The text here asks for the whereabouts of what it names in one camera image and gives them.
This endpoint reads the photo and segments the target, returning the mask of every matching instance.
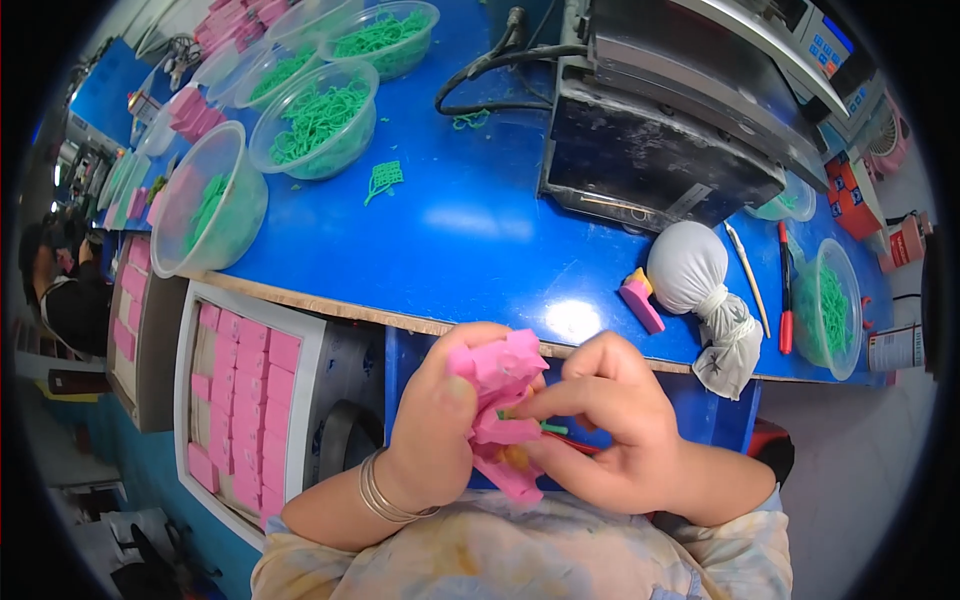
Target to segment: left hand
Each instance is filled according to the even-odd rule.
[[[473,453],[465,437],[476,416],[476,391],[446,374],[453,348],[503,340],[511,329],[494,323],[459,324],[433,345],[410,377],[396,412],[390,448],[374,465],[377,487],[412,513],[455,501],[467,488]],[[538,375],[531,385],[544,387]]]

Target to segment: right hand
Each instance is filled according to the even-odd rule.
[[[90,243],[88,241],[83,240],[83,242],[81,242],[78,258],[80,258],[80,264],[84,264],[88,260],[93,260],[93,251],[90,249]]]
[[[576,416],[610,432],[591,459],[553,437],[523,447],[568,492],[626,515],[669,511],[681,492],[683,445],[677,416],[643,355],[611,331],[573,351],[561,381],[524,400],[518,419]]]

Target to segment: white cloth bag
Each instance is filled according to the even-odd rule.
[[[704,322],[710,344],[693,363],[704,387],[739,400],[760,358],[763,329],[747,303],[730,294],[727,249],[707,226],[692,221],[671,225],[650,249],[647,276],[657,301],[675,315],[693,312]]]

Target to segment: black jacket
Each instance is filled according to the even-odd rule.
[[[107,356],[113,286],[100,277],[93,261],[80,265],[76,275],[76,281],[67,281],[45,295],[47,321],[74,350]]]

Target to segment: hand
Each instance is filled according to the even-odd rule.
[[[90,243],[88,241],[83,240],[80,244],[78,257],[80,258],[80,264],[84,264],[88,260],[93,260],[93,251],[90,249]]]
[[[493,323],[456,325],[410,377],[390,448],[374,464],[377,487],[398,508],[415,513],[445,506],[467,488],[473,453],[465,436],[476,416],[476,391],[465,379],[446,374],[446,357],[461,344],[483,346],[510,331]],[[531,387],[542,389],[542,376]]]
[[[686,443],[640,352],[604,331],[573,351],[561,378],[518,404],[515,416],[576,416],[586,428],[609,431],[613,444],[591,459],[544,436],[523,445],[530,457],[566,490],[602,509],[639,515],[674,508]]]

